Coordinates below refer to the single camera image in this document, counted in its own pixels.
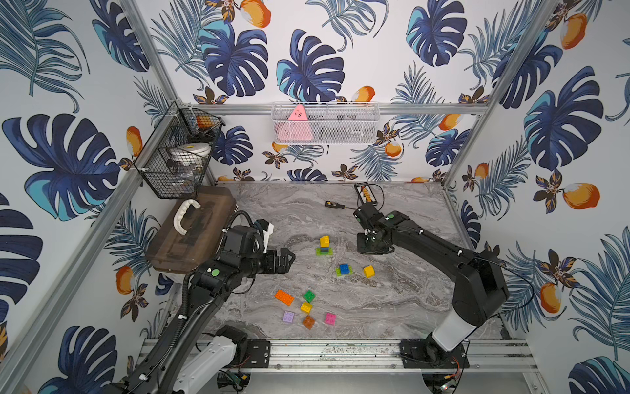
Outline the lime long base lego brick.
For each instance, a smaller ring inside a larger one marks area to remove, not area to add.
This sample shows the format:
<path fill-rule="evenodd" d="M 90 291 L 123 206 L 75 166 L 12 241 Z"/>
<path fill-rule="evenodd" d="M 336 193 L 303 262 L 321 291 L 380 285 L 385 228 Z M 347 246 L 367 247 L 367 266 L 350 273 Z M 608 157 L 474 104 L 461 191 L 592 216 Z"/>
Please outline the lime long base lego brick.
<path fill-rule="evenodd" d="M 333 249 L 331 249 L 329 253 L 327 253 L 327 254 L 323 254 L 323 253 L 321 253 L 321 252 L 319 251 L 319 248 L 317 248 L 317 249 L 316 249 L 316 255 L 317 255 L 317 256 L 330 256 L 330 255 L 333 255 Z"/>

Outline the pink square lego brick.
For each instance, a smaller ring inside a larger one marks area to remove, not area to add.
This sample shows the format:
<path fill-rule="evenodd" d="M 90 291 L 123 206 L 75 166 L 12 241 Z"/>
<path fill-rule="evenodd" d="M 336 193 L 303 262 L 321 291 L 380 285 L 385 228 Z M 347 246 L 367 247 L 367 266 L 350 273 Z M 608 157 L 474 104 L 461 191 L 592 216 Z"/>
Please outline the pink square lego brick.
<path fill-rule="evenodd" d="M 335 326 L 336 325 L 336 315 L 333 313 L 326 313 L 324 323 L 326 325 Z"/>

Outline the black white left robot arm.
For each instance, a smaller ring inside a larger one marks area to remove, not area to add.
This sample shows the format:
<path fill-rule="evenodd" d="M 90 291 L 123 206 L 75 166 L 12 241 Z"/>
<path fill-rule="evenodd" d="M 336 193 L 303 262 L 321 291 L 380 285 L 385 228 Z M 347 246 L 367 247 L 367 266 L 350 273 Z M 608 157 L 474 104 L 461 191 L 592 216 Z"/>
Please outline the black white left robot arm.
<path fill-rule="evenodd" d="M 235 328 L 220 330 L 197 356 L 190 353 L 244 279 L 288 274 L 295 254 L 287 248 L 269 249 L 272 232 L 271 223 L 235 212 L 222 230 L 215 256 L 185 276 L 177 316 L 133 373 L 108 384 L 104 392 L 197 393 L 227 366 L 240 364 L 247 339 Z"/>

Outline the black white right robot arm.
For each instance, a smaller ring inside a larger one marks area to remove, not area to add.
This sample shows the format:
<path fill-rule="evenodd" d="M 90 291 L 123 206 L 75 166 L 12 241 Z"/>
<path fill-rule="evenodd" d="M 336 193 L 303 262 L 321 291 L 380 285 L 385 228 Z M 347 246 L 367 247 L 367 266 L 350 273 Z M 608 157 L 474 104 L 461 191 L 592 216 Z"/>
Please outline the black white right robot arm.
<path fill-rule="evenodd" d="M 385 215 L 365 204 L 354 211 L 354 217 L 364 229 L 357 235 L 360 254 L 381 255 L 400 247 L 454 282 L 451 309 L 442 323 L 424 339 L 400 343 L 405 369 L 469 367 L 463 342 L 510 297 L 497 257 L 456 246 L 398 211 Z"/>

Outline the yellow lego brick near arm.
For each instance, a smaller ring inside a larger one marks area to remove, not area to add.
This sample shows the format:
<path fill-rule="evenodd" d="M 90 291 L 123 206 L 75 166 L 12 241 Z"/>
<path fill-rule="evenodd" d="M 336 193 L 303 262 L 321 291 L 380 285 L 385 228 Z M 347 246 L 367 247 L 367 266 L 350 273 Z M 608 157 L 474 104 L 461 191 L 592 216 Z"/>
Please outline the yellow lego brick near arm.
<path fill-rule="evenodd" d="M 372 267 L 372 265 L 367 266 L 364 268 L 364 275 L 367 278 L 371 278 L 374 277 L 376 274 L 374 267 Z"/>

